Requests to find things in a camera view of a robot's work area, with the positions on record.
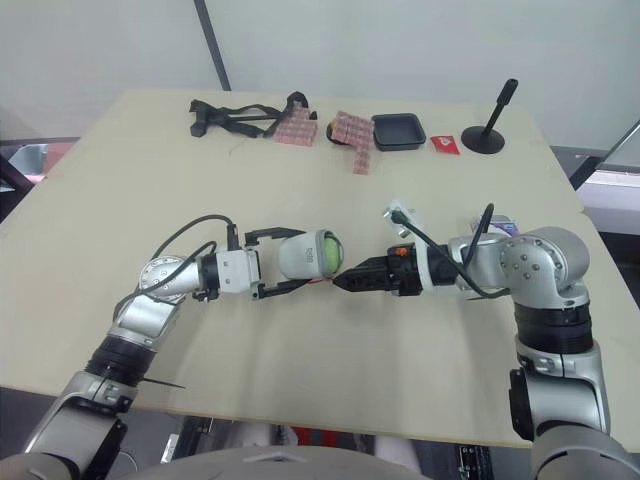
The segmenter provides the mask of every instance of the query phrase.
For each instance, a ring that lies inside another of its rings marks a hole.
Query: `green ball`
[[[340,248],[340,243],[335,238],[325,237],[324,255],[327,259],[327,271],[330,275],[333,275],[342,264],[342,249]]]

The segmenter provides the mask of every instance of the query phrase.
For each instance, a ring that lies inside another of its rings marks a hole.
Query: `robotic arm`
[[[208,219],[227,222],[228,250],[215,252],[215,242],[207,242],[186,258],[159,256],[179,234]],[[274,287],[261,281],[257,247],[263,237],[285,239],[278,263],[288,280]],[[241,248],[236,226],[227,217],[211,215],[165,242],[143,267],[136,290],[116,306],[105,339],[42,418],[25,453],[3,462],[2,477],[106,477],[127,431],[118,415],[133,404],[138,383],[145,380],[187,295],[209,301],[220,293],[249,292],[259,300],[289,293],[312,279],[327,279],[342,263],[342,246],[328,230],[270,228],[247,233],[245,241]],[[200,255],[209,247],[210,253]]]
[[[398,296],[510,294],[521,365],[510,372],[511,419],[516,433],[534,441],[534,478],[601,478],[605,472],[610,478],[637,478],[634,472],[640,471],[630,456],[608,435],[600,348],[592,338],[582,281],[589,266],[584,243],[567,230],[545,227],[516,237],[482,234],[437,245],[399,203],[384,216],[400,236],[413,233],[420,240],[391,247],[386,256],[365,260],[334,283],[352,292],[386,290]]]

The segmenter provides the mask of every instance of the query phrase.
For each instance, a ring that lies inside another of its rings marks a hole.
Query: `black tray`
[[[427,140],[420,120],[413,113],[374,115],[371,120],[373,139],[383,152],[415,150]]]

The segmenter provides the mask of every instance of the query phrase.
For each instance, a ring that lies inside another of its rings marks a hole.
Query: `black cable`
[[[478,223],[478,227],[476,228],[476,231],[473,234],[473,239],[471,239],[471,244],[469,245],[469,249],[467,250],[467,255],[464,257],[462,262],[462,266],[465,270],[471,263],[473,254],[476,253],[476,247],[478,246],[480,235],[482,235],[483,233],[487,233],[487,230],[489,230],[489,225],[491,224],[491,217],[493,217],[493,203],[490,203],[489,205],[487,205],[487,207],[484,209],[484,212],[482,212],[482,217],[480,217],[480,222]]]
[[[204,252],[207,248],[212,247],[212,252],[215,251],[215,247],[216,247],[216,242],[215,241],[210,241],[210,242],[206,242],[205,244],[203,244],[202,246],[200,246],[197,250],[195,250],[191,255],[189,255],[187,258],[184,259],[184,261],[180,264],[180,266],[178,268],[176,268],[169,276],[167,276],[167,278],[165,278],[164,280],[156,283],[155,285],[152,285],[150,287],[147,288],[143,288],[141,290],[136,290],[133,293],[130,293],[129,295],[127,295],[126,297],[124,297],[122,300],[120,300],[114,310],[113,310],[113,319],[115,320],[116,317],[118,316],[118,314],[120,313],[120,310],[122,309],[122,306],[127,303],[129,300],[134,299],[135,297],[139,296],[139,295],[147,295],[150,292],[166,285],[167,283],[169,283],[171,280],[175,279],[178,275],[180,275],[184,270],[186,270],[186,268],[191,264],[191,262],[193,262],[196,257],[198,255],[200,255],[202,252]],[[154,301],[161,301],[163,303],[171,303],[171,302],[167,302],[166,300],[162,300],[162,299],[155,299],[152,298]]]
[[[198,217],[195,220],[190,221],[189,223],[187,223],[184,227],[182,227],[180,230],[178,230],[176,233],[174,233],[173,235],[171,235],[169,238],[167,238],[162,245],[160,245],[157,250],[154,252],[153,256],[151,257],[151,260],[153,260],[154,258],[158,257],[162,251],[167,248],[169,246],[169,244],[171,242],[173,242],[176,238],[178,238],[180,235],[182,235],[184,232],[186,232],[187,230],[189,230],[191,227],[193,227],[194,225],[197,225],[198,223],[204,222],[206,220],[222,220],[223,222],[227,222],[227,232],[229,227],[233,226],[233,228],[235,229],[235,225],[234,223],[231,221],[231,219],[229,217],[225,217],[224,215],[204,215],[203,217]]]
[[[411,223],[409,223],[409,221],[407,220],[407,217],[405,217],[405,215],[402,212],[398,210],[394,210],[393,213],[391,214],[391,220],[394,223],[398,223],[408,228],[418,238],[420,238],[427,245],[429,245],[429,247],[437,251],[447,262],[451,264],[453,268],[455,268],[456,272],[458,272],[458,274],[464,279],[464,281],[467,282],[467,284],[473,289],[473,291],[476,292],[478,295],[480,295],[482,298],[498,298],[498,297],[503,297],[509,294],[508,288],[503,288],[502,290],[498,290],[497,292],[493,292],[493,293],[485,292],[484,290],[482,290],[482,288],[480,288],[478,284],[474,282],[471,279],[471,277],[469,277],[469,275],[467,275],[466,270],[462,268],[462,266],[458,262],[456,262],[453,258],[451,258],[451,256],[447,252],[441,249],[436,242],[431,240],[431,238],[429,238],[429,236],[426,233],[420,231],[418,228],[414,227]]]

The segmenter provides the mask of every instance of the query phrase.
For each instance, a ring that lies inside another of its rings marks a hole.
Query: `metal frame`
[[[202,33],[207,41],[207,47],[209,47],[209,53],[211,54],[211,60],[216,67],[218,78],[220,79],[220,85],[222,89],[229,92],[231,91],[231,85],[229,84],[229,78],[227,77],[227,71],[224,68],[224,62],[222,61],[222,55],[220,54],[220,47],[216,41],[216,35],[213,32],[213,25],[211,25],[211,17],[207,10],[207,3],[205,0],[193,0],[193,4],[196,7],[196,13],[200,20],[200,26],[202,27]]]

